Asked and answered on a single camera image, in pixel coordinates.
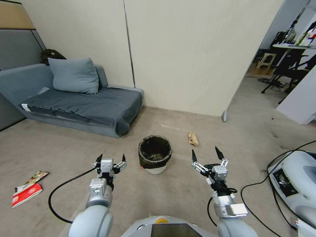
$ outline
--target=trash can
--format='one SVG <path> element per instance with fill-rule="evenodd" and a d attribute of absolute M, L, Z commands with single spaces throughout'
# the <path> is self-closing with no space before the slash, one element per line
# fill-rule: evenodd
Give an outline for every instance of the trash can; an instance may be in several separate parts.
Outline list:
<path fill-rule="evenodd" d="M 139 164 L 151 174 L 162 173 L 171 158 L 170 141 L 162 136 L 145 137 L 138 146 Z"/>

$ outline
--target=crumpled paper bag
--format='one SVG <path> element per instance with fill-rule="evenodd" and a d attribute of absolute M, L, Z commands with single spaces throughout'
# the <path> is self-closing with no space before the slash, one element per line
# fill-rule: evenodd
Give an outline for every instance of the crumpled paper bag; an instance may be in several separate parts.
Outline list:
<path fill-rule="evenodd" d="M 191 143 L 192 145 L 198 146 L 198 139 L 194 132 L 190 132 L 188 134 L 188 137 L 189 137 L 189 143 Z"/>

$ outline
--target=gray blanket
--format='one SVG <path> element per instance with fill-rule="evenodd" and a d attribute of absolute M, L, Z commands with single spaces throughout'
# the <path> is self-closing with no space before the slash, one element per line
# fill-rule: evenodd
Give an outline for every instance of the gray blanket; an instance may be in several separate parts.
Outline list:
<path fill-rule="evenodd" d="M 50 89 L 31 97 L 27 104 L 32 112 L 40 110 L 74 113 L 114 128 L 121 136 L 142 107 L 142 95 L 137 91 L 102 88 L 97 94 L 69 93 Z"/>

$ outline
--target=red book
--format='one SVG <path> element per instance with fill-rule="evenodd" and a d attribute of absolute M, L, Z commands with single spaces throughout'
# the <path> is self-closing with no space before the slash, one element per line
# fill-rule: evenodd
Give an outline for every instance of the red book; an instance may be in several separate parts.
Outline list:
<path fill-rule="evenodd" d="M 34 197 L 42 191 L 41 185 L 38 183 L 29 184 L 27 187 L 19 192 L 13 194 L 12 198 L 12 208 L 26 202 L 28 199 Z"/>

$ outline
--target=table leg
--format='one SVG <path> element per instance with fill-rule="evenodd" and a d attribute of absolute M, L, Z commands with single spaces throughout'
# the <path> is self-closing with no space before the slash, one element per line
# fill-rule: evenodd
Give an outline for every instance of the table leg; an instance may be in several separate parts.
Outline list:
<path fill-rule="evenodd" d="M 285 56 L 291 51 L 291 49 L 287 49 L 286 52 L 283 54 L 282 58 L 279 60 L 276 66 L 279 66 L 282 60 L 285 58 Z"/>

